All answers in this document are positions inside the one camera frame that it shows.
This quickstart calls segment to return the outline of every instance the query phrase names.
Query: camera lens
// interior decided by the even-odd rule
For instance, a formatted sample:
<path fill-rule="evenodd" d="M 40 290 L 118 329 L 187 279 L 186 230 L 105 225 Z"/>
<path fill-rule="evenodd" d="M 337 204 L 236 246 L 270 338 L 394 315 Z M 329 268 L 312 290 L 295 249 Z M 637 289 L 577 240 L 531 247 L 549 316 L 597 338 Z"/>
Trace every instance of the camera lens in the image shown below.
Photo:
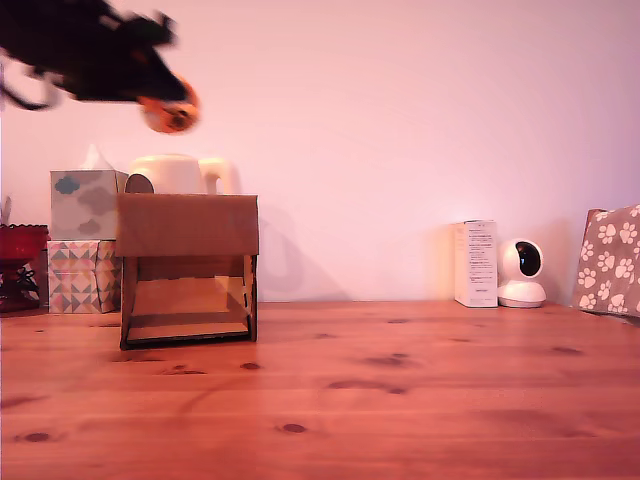
<path fill-rule="evenodd" d="M 536 247 L 529 242 L 518 242 L 516 250 L 520 256 L 520 271 L 524 275 L 532 277 L 540 271 L 541 259 Z"/>

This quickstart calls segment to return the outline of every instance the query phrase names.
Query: open cardboard box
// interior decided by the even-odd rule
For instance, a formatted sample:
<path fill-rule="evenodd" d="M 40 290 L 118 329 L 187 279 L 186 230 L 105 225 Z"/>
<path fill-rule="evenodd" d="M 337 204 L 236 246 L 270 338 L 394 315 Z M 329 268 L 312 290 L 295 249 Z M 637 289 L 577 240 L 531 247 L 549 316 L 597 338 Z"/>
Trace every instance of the open cardboard box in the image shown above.
<path fill-rule="evenodd" d="M 118 214 L 122 349 L 166 340 L 256 340 L 256 196 L 124 193 Z"/>

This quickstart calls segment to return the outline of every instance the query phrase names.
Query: geometric-pattern box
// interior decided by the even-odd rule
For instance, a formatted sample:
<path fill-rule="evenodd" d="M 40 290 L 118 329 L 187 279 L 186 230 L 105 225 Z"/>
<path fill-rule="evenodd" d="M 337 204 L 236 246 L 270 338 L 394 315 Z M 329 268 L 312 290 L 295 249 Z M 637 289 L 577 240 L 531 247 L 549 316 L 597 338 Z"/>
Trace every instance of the geometric-pattern box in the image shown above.
<path fill-rule="evenodd" d="M 122 259 L 113 240 L 49 241 L 50 313 L 120 309 Z"/>

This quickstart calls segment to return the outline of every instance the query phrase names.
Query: cardboard box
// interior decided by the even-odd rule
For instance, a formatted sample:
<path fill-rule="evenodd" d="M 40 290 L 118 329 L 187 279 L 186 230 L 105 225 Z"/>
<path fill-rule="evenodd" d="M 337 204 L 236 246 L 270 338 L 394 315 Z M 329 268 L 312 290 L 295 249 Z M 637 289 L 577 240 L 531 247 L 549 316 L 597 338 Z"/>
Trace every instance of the cardboard box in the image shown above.
<path fill-rule="evenodd" d="M 122 349 L 257 338 L 257 197 L 118 195 Z"/>
<path fill-rule="evenodd" d="M 107 313 L 120 308 L 122 261 L 114 241 L 50 241 L 49 312 Z"/>
<path fill-rule="evenodd" d="M 455 299 L 467 307 L 498 306 L 496 236 L 493 221 L 454 225 Z"/>
<path fill-rule="evenodd" d="M 115 240 L 116 196 L 127 178 L 115 170 L 51 172 L 51 239 Z"/>

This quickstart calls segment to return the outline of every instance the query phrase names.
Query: kettle handle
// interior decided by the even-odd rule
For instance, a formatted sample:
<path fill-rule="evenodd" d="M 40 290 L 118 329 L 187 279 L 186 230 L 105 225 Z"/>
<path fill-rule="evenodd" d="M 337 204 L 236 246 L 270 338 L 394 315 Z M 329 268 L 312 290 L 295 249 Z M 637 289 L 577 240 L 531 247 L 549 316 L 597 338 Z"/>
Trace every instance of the kettle handle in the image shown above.
<path fill-rule="evenodd" d="M 232 195 L 233 188 L 231 187 L 231 178 L 229 175 L 229 165 L 222 158 L 203 158 L 198 160 L 200 165 L 200 172 L 202 173 L 202 179 L 210 195 L 216 195 L 217 182 L 220 179 L 222 183 L 223 194 Z"/>

